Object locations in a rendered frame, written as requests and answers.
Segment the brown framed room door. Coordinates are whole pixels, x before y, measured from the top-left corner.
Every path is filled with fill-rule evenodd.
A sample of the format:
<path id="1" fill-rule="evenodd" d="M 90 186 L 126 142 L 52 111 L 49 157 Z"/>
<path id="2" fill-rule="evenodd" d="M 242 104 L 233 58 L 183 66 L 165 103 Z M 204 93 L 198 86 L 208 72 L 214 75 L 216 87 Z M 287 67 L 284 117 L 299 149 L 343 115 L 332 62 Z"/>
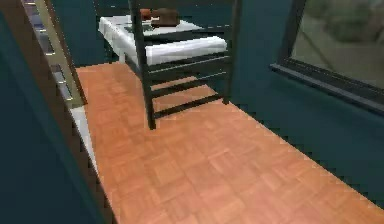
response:
<path id="1" fill-rule="evenodd" d="M 48 61 L 52 76 L 70 109 L 87 103 L 51 0 L 21 0 Z"/>

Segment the black slatted chair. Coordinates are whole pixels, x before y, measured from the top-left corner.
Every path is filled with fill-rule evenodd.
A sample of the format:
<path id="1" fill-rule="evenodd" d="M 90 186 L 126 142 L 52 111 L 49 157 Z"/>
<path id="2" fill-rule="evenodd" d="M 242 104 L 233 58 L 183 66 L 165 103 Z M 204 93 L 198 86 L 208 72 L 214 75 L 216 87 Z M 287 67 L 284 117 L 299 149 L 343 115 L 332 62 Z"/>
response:
<path id="1" fill-rule="evenodd" d="M 135 73 L 142 83 L 148 127 L 151 130 L 156 128 L 156 120 L 161 117 L 218 99 L 221 99 L 225 104 L 229 102 L 236 60 L 242 0 L 229 1 L 232 4 L 231 23 L 229 25 L 224 24 L 180 32 L 146 35 L 143 30 L 139 9 L 142 0 L 128 0 L 135 39 L 135 51 L 138 57 Z M 195 42 L 209 37 L 219 38 L 224 41 L 226 47 L 223 50 L 206 47 L 204 52 L 197 56 L 188 54 L 183 59 L 159 63 L 149 62 L 147 47 L 159 47 L 163 44 L 177 44 L 185 41 Z M 223 93 L 216 93 L 160 111 L 154 109 L 153 100 L 155 98 L 199 87 L 216 78 L 222 78 L 226 81 Z"/>

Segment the brown bread loaf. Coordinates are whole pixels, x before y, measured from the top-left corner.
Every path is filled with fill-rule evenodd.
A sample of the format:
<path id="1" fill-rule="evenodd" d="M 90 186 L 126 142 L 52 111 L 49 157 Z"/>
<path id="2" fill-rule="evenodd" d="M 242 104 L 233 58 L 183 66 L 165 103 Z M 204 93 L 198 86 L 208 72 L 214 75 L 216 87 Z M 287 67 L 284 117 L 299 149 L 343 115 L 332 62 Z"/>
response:
<path id="1" fill-rule="evenodd" d="M 151 13 L 151 25 L 154 27 L 176 27 L 180 24 L 176 9 L 159 8 Z"/>

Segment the white table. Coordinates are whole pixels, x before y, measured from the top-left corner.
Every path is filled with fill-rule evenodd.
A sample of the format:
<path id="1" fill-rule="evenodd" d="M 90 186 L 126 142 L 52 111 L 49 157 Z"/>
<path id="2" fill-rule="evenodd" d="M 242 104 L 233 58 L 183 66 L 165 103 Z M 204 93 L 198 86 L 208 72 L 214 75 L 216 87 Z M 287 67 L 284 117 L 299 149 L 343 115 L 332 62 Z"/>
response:
<path id="1" fill-rule="evenodd" d="M 134 34 L 131 32 L 131 16 L 101 17 L 98 31 L 103 35 L 107 43 L 112 47 L 113 52 L 119 57 L 121 63 L 125 57 L 138 64 Z M 150 22 L 144 21 L 143 27 L 149 28 Z M 145 36 L 181 33 L 182 31 L 198 30 L 199 26 L 181 20 L 176 27 L 152 28 L 144 32 Z M 169 43 L 155 43 L 146 46 L 147 63 L 149 65 L 162 64 L 177 61 L 195 56 L 202 56 L 210 53 L 224 52 L 227 49 L 226 41 L 218 35 L 207 37 L 193 37 L 185 41 L 173 41 Z"/>

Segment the black framed window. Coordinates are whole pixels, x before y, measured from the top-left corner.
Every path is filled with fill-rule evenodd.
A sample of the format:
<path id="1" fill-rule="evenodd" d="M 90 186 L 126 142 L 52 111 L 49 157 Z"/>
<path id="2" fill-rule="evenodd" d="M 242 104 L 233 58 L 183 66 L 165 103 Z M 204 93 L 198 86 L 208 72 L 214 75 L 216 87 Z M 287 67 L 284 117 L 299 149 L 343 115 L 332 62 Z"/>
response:
<path id="1" fill-rule="evenodd" d="M 270 68 L 384 117 L 384 0 L 292 0 Z"/>

